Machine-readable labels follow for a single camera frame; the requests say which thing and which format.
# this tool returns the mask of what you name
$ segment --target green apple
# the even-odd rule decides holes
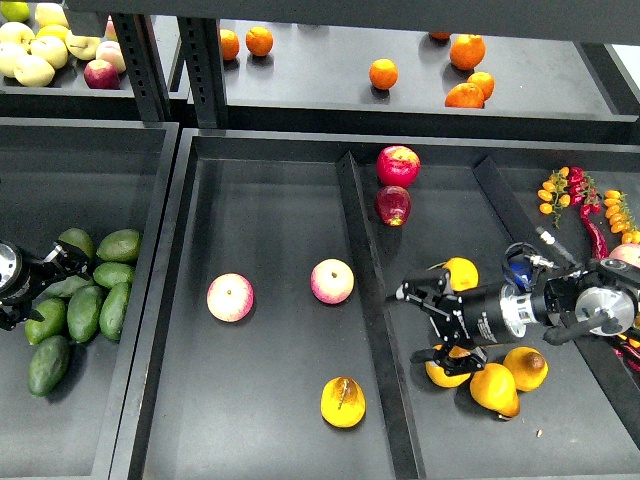
[[[9,22],[26,22],[31,16],[27,2],[0,2],[0,12]]]
[[[64,15],[62,5],[57,3],[39,3],[36,5],[36,23],[41,27],[47,25],[62,25],[69,28],[69,22]]]
[[[53,80],[56,71],[44,58],[25,55],[16,62],[13,74],[25,87],[46,87]]]
[[[96,59],[106,60],[116,67],[116,71],[119,74],[127,69],[127,66],[124,64],[122,51],[120,50],[120,44],[118,42],[112,42],[111,40],[102,42],[98,46],[98,50],[96,50]]]
[[[65,43],[67,44],[67,49],[74,57],[80,60],[93,60],[96,58],[96,50],[98,50],[101,40],[99,37],[74,35],[73,32],[69,30]]]
[[[13,70],[20,57],[29,55],[20,45],[15,43],[0,43],[0,73],[7,78],[15,78]]]
[[[29,53],[31,40],[36,38],[33,30],[20,22],[7,22],[0,27],[0,42],[10,42],[20,45]]]
[[[31,55],[44,58],[58,70],[67,64],[67,46],[58,37],[45,36],[31,41]]]

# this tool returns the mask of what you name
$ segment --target robotic arm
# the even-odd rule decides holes
[[[581,335],[614,336],[627,331],[638,314],[640,269],[620,260],[590,260],[580,265],[547,232],[541,237],[570,264],[562,268],[529,244],[517,243],[505,253],[506,282],[454,292],[443,268],[410,272],[396,298],[427,313],[442,348],[419,350],[412,363],[434,362],[447,375],[482,370],[482,347],[517,342],[529,323],[547,327],[544,340],[562,345]],[[577,322],[560,319],[574,313]],[[454,347],[470,351],[452,356]]]
[[[13,330],[29,318],[44,318],[31,304],[49,285],[72,275],[89,278],[89,257],[79,248],[58,240],[44,259],[0,240],[0,328]]]

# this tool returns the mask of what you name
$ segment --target upper shelf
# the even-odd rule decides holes
[[[95,11],[95,0],[65,0],[71,10]],[[640,44],[637,0],[407,0],[363,7],[350,0],[102,0],[100,10],[148,15],[444,31],[575,42]]]

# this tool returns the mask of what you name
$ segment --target black tray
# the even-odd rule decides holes
[[[36,5],[29,3],[31,18],[25,22],[35,34],[40,30],[35,21]],[[183,61],[179,58],[177,22],[172,17],[157,16],[152,17],[152,23],[169,98],[174,105],[185,103],[189,81],[183,75]],[[25,87],[16,79],[0,74],[0,90],[6,94],[0,98],[4,115],[138,120],[140,113],[127,72],[120,74],[120,90],[92,90],[84,80],[87,63],[69,53],[67,65],[56,71],[53,81],[46,87]]]
[[[45,256],[64,230],[99,242],[143,232],[120,344],[74,347],[50,396],[31,397],[35,347],[24,325],[0,331],[1,478],[108,477],[168,187],[177,126],[0,119],[0,238]]]
[[[255,25],[274,35],[265,58],[244,44]],[[451,88],[471,73],[451,66],[457,34],[440,42],[418,31],[240,20],[222,20],[221,27],[241,42],[237,59],[224,65],[235,129],[562,141],[584,135],[580,141],[601,142],[638,114],[633,96],[619,100],[629,86],[600,78],[591,50],[572,42],[485,36],[487,53],[475,71],[491,73],[496,88],[477,110],[444,106]],[[400,72],[388,92],[369,81],[377,58],[392,59]]]
[[[396,143],[413,147],[423,169],[409,189],[409,222],[392,230],[372,200],[377,154]],[[611,359],[621,366],[615,355],[588,363],[574,344],[550,347],[542,327],[530,327],[525,343],[551,371],[508,423],[475,404],[468,386],[436,388],[409,364],[434,336],[417,308],[384,302],[407,272],[466,256],[483,284],[502,281],[512,239],[474,177],[488,155],[500,168],[589,168],[599,157],[624,169],[640,150],[186,130],[112,478],[637,476],[639,439],[592,373]],[[308,286],[313,265],[329,256],[345,257],[358,279],[334,309]],[[204,295],[232,270],[252,280],[257,307],[245,323],[222,325]],[[318,322],[327,319],[330,328]],[[508,349],[491,349],[490,359]],[[365,423],[348,432],[328,428],[318,412],[324,382],[343,370],[369,401]]]

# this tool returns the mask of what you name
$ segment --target perforated metal post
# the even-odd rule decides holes
[[[127,75],[143,122],[171,121],[169,93],[151,20],[146,15],[111,14]]]
[[[220,21],[178,17],[178,28],[200,128],[228,128]]]

